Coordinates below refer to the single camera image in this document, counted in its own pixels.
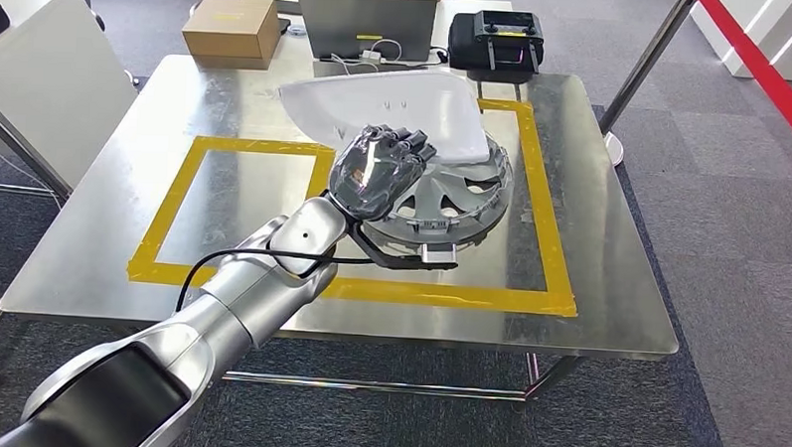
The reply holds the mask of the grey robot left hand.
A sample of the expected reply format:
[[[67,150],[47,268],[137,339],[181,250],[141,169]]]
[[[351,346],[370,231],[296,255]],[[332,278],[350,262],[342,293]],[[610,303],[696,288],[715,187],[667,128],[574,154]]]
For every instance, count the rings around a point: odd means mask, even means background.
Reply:
[[[437,154],[427,139],[420,130],[365,126],[334,162],[328,195],[354,220],[387,217]]]

